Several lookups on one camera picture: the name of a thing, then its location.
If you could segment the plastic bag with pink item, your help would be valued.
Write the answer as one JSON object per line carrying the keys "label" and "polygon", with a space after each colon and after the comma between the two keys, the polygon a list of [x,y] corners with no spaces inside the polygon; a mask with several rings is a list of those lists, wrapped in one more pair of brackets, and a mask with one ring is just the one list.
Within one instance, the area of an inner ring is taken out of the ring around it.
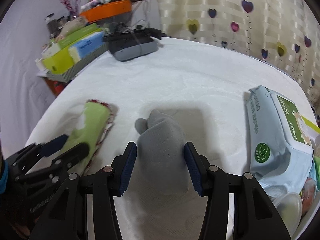
{"label": "plastic bag with pink item", "polygon": [[317,184],[312,178],[308,178],[301,191],[302,215],[304,216],[313,204],[316,195]]}

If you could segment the green rabbit sock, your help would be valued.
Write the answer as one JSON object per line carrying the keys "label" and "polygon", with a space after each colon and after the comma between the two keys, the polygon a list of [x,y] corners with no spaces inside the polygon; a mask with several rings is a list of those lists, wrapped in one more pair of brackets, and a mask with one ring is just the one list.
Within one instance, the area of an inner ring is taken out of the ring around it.
{"label": "green rabbit sock", "polygon": [[69,168],[69,173],[77,173],[81,176],[88,170],[93,157],[97,154],[99,147],[113,126],[113,120],[114,113],[109,104],[94,99],[88,100],[84,104],[84,109],[61,153],[65,153],[82,142],[89,146],[89,153],[84,159]]}

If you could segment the grey sock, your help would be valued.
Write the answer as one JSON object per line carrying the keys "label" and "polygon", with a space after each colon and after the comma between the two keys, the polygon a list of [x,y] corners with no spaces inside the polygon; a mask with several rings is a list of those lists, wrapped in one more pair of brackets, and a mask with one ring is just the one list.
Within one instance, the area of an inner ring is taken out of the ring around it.
{"label": "grey sock", "polygon": [[171,116],[156,109],[135,122],[138,162],[143,178],[162,194],[183,194],[189,173],[183,156],[184,131]]}

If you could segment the round grey lidded container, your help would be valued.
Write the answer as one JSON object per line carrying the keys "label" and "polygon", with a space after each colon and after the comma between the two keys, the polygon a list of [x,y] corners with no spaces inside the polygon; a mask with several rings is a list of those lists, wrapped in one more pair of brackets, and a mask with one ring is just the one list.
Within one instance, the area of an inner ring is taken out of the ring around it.
{"label": "round grey lidded container", "polygon": [[302,217],[302,200],[297,193],[287,193],[278,198],[274,198],[272,203],[280,214],[289,234],[292,236]]}

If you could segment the wet wipes pack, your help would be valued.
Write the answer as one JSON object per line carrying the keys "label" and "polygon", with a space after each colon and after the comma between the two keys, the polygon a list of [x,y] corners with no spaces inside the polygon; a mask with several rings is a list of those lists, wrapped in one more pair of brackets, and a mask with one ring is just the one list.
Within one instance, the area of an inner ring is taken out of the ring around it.
{"label": "wet wipes pack", "polygon": [[300,193],[311,170],[313,148],[297,106],[282,94],[258,86],[250,90],[246,108],[251,174],[271,197]]}

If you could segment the striped storage tray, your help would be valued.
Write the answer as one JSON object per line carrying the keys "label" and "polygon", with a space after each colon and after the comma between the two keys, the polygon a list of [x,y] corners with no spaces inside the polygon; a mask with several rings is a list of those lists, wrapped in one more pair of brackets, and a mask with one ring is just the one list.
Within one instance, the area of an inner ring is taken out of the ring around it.
{"label": "striped storage tray", "polygon": [[47,78],[52,81],[58,81],[62,83],[68,83],[74,79],[88,64],[97,59],[104,52],[108,51],[108,43],[105,42],[102,46],[95,51],[89,53],[74,66],[66,70],[62,74],[53,74],[50,70],[47,72]]}

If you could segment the green-edged white box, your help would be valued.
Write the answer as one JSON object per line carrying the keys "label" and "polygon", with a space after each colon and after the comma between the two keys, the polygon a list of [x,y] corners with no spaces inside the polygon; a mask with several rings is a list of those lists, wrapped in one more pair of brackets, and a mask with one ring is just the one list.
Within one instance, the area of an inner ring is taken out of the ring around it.
{"label": "green-edged white box", "polygon": [[300,196],[303,204],[302,218],[292,239],[311,239],[311,233],[319,224],[319,128],[310,120],[304,120],[313,148],[311,170]]}

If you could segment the green cardboard box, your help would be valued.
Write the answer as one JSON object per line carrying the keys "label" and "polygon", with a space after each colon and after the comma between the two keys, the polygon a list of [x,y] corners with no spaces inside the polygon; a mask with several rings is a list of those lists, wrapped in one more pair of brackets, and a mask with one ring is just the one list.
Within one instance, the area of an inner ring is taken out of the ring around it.
{"label": "green cardboard box", "polygon": [[75,65],[73,59],[69,55],[68,48],[81,40],[82,38],[97,32],[103,31],[101,28],[97,28],[95,30],[82,29],[78,30],[71,35],[67,36],[63,40],[60,40],[57,45],[59,46],[58,51],[53,51],[49,53],[49,56],[42,57],[43,65],[50,70],[53,74],[62,74],[69,68]]}

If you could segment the blue tissue pack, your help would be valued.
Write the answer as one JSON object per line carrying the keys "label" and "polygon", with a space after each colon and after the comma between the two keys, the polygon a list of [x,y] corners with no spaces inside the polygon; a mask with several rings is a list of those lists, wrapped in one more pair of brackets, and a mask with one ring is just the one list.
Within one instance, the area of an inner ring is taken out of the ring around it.
{"label": "blue tissue pack", "polygon": [[102,46],[104,44],[103,35],[103,31],[97,31],[82,38],[81,40],[70,46],[68,48],[68,52],[73,59],[73,62],[78,63],[91,52]]}

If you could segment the grey VR headset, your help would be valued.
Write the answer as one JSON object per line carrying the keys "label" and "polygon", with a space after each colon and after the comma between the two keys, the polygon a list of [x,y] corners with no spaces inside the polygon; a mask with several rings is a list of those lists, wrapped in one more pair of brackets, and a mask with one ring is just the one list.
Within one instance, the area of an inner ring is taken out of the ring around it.
{"label": "grey VR headset", "polygon": [[166,37],[164,33],[155,28],[135,29],[129,32],[114,32],[105,34],[103,42],[108,44],[109,52],[118,61],[129,61],[158,50],[155,41]]}

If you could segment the orange tray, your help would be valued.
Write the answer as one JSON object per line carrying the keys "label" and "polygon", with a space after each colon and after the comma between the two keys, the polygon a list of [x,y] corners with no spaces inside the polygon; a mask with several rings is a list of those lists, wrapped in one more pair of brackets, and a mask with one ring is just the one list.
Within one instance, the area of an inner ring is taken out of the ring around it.
{"label": "orange tray", "polygon": [[94,7],[82,12],[80,16],[84,17],[89,23],[93,23],[106,18],[131,12],[131,9],[131,1],[122,0]]}

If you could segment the heart pattern curtain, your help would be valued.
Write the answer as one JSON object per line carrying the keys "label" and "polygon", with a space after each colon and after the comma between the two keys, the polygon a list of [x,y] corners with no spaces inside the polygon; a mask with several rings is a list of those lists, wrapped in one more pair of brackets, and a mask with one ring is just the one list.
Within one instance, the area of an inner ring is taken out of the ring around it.
{"label": "heart pattern curtain", "polygon": [[264,60],[296,80],[319,110],[319,20],[305,0],[157,0],[170,37]]}

